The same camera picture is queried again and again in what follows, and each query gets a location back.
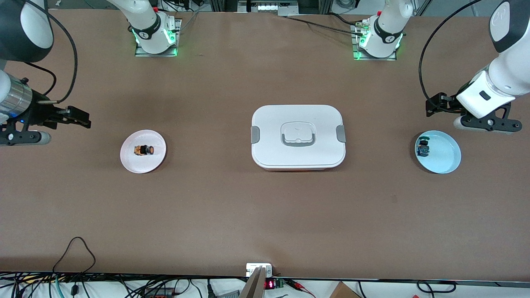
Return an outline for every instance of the container lid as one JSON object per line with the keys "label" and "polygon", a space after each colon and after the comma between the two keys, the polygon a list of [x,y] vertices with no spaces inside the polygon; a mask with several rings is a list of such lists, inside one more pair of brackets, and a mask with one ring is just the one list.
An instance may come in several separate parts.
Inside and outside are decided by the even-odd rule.
{"label": "container lid", "polygon": [[[153,154],[137,155],[136,146],[152,146]],[[123,166],[136,174],[151,172],[164,160],[166,143],[164,138],[153,130],[140,130],[130,135],[121,146],[120,159]]]}
{"label": "container lid", "polygon": [[261,107],[251,133],[252,157],[269,170],[332,168],[346,156],[342,116],[331,106]]}
{"label": "container lid", "polygon": [[448,134],[438,130],[421,134],[413,150],[420,164],[437,174],[453,172],[462,159],[457,142]]}

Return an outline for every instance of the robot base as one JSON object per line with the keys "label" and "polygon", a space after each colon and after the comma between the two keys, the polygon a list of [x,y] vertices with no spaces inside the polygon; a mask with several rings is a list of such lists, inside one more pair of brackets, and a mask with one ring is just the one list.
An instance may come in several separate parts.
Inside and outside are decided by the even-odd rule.
{"label": "robot base", "polygon": [[142,49],[140,44],[136,43],[135,57],[175,57],[179,52],[180,27],[182,19],[175,19],[175,43],[159,54],[149,54]]}
{"label": "robot base", "polygon": [[[351,25],[350,26],[350,30],[352,32],[361,32],[359,30],[359,28],[357,28],[356,26],[353,26]],[[397,56],[396,56],[396,50],[388,57],[385,57],[385,58],[376,58],[370,54],[368,54],[364,49],[362,49],[360,46],[359,46],[359,43],[360,43],[360,40],[361,40],[362,37],[359,37],[357,35],[354,35],[352,34],[351,35],[351,43],[354,47],[354,59],[355,60],[384,60],[384,61],[395,61],[397,60]]]}

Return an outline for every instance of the table surface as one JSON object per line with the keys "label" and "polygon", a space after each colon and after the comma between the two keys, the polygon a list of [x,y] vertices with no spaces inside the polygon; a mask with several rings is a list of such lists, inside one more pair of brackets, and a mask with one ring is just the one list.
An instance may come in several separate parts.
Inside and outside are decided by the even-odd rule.
{"label": "table surface", "polygon": [[[119,11],[53,14],[79,51],[65,104],[89,112],[92,128],[62,125],[49,145],[2,148],[1,270],[51,270],[79,235],[98,259],[93,271],[242,275],[266,261],[283,276],[530,281],[530,129],[465,132],[454,115],[425,117],[418,59],[440,19],[411,19],[397,61],[364,62],[347,34],[270,14],[200,13],[175,58],[135,58]],[[457,91],[496,56],[487,21],[455,18],[437,34],[423,64],[429,94]],[[39,65],[58,75],[58,99],[73,59],[57,27],[55,39]],[[6,71],[36,90],[51,83],[21,63]],[[251,118],[267,104],[336,107],[344,162],[321,172],[257,166]],[[511,117],[530,123],[529,113],[518,100]],[[141,129],[169,150],[140,175],[119,151]],[[413,142],[432,129],[462,149],[451,174],[417,165]],[[75,242],[57,269],[90,261]]]}

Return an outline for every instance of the white container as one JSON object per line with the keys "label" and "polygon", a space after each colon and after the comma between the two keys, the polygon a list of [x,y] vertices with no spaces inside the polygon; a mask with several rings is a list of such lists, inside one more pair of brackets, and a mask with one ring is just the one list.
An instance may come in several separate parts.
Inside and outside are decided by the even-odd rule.
{"label": "white container", "polygon": [[346,156],[339,111],[323,104],[263,106],[254,112],[252,158],[271,171],[324,170]]}

